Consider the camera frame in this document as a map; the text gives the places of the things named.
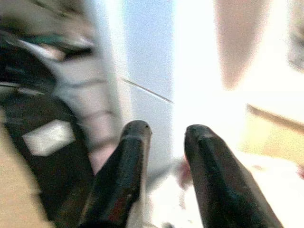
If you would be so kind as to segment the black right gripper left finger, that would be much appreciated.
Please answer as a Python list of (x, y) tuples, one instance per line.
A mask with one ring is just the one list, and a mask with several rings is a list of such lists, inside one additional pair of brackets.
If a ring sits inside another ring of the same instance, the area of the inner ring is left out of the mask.
[(115, 151), (96, 174), (81, 228), (142, 228), (152, 131), (142, 120), (127, 123)]

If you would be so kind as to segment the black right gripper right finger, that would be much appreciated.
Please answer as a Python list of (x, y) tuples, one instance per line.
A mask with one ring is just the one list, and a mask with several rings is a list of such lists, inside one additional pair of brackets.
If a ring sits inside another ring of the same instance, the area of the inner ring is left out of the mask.
[(209, 127), (186, 128), (185, 155), (205, 228), (281, 228), (252, 174)]

